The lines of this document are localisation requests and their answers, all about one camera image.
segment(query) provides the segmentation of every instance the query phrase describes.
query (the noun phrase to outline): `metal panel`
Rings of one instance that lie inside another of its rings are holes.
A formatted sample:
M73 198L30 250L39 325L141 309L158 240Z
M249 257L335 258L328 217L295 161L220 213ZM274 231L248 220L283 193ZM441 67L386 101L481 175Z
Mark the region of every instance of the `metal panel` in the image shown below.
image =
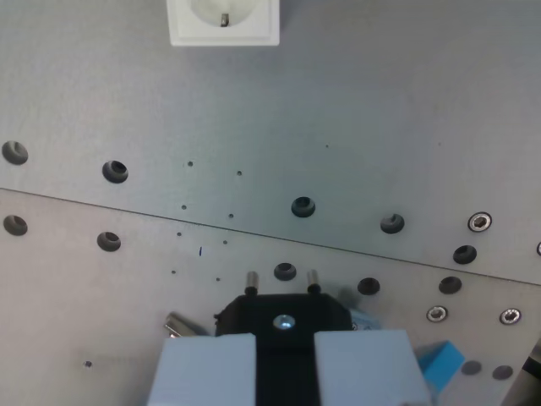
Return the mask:
M304 292L317 269L324 291L384 328L406 329L415 348L451 340L483 370L458 374L442 406L499 404L512 378L496 381L492 370L510 365L516 375L541 329L536 285L0 190L0 217L10 214L29 231L0 233L1 404L141 404L169 312L213 332L213 315L242 294L248 271L259 273L262 294L276 294ZM118 251L98 247L104 231L120 237ZM291 282L274 277L284 261L297 267ZM449 276L463 286L444 295L438 284ZM380 281L375 296L357 293L364 277ZM427 320L434 305L449 310L445 321ZM504 326L510 307L522 319Z
M288 0L277 48L174 49L165 1L0 1L0 140L30 153L0 186L541 283L540 19L537 1Z

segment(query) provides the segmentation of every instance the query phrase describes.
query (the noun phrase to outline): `screw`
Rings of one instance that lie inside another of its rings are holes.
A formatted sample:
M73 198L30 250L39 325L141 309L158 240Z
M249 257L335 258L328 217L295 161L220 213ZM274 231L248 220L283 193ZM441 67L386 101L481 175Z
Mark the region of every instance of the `screw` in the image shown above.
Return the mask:
M475 233L481 233L482 231L488 230L491 225L492 216L484 211L475 213L467 221L467 227Z
M507 309L503 311L500 315L501 324L510 326L512 324L517 324L521 320L521 311L519 309Z
M439 323L447 318L447 309L443 306L434 306L426 312L426 318L433 323Z
M278 330L289 330L295 326L295 319L291 315L277 315L272 324Z

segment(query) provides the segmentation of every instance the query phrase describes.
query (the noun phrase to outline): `white power outlet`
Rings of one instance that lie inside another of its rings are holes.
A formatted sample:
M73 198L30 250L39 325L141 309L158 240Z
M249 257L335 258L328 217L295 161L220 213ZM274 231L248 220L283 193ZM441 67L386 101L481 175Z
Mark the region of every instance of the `white power outlet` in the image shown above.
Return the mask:
M178 47L280 43L280 0L167 0L167 15Z

